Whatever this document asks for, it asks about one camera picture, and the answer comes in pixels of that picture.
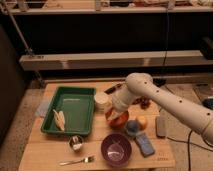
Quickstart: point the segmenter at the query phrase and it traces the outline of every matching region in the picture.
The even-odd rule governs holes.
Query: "small metal cup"
[[[70,137],[69,146],[74,151],[79,151],[83,146],[83,138],[79,135],[74,135]]]

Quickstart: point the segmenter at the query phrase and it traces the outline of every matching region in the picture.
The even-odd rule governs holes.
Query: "red object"
[[[106,120],[110,117],[110,115],[112,114],[112,111],[113,111],[113,108],[111,108],[105,114]],[[125,123],[128,121],[128,119],[129,119],[129,112],[125,111],[118,118],[110,120],[110,121],[107,120],[107,123],[113,129],[121,129],[121,128],[123,128]]]

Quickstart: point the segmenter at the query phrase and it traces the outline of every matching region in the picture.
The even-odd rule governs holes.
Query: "yellow object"
[[[60,111],[59,113],[53,109],[54,112],[54,120],[55,120],[55,124],[56,126],[61,130],[64,131],[65,130],[65,119],[64,119],[64,113],[63,111]]]
[[[141,130],[146,129],[146,127],[148,125],[148,120],[147,120],[146,116],[137,116],[135,118],[135,120],[140,124]]]

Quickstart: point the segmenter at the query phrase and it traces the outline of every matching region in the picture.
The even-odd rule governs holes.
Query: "bowl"
[[[132,154],[129,140],[119,133],[108,135],[101,144],[101,153],[105,161],[113,167],[125,165]]]
[[[74,151],[79,151],[83,146],[83,138],[79,135],[71,136],[69,145]]]
[[[106,114],[106,120],[107,120],[107,124],[113,128],[113,129],[122,129],[125,125],[125,123],[128,121],[129,119],[129,112],[125,111],[123,112],[118,118],[113,119],[113,120],[108,120],[108,118],[111,116],[112,112],[113,112],[113,108],[111,108]]]

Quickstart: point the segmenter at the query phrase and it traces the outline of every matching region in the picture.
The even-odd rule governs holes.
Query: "cup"
[[[94,96],[94,100],[95,110],[98,113],[105,114],[111,108],[109,96],[104,92],[97,92]]]

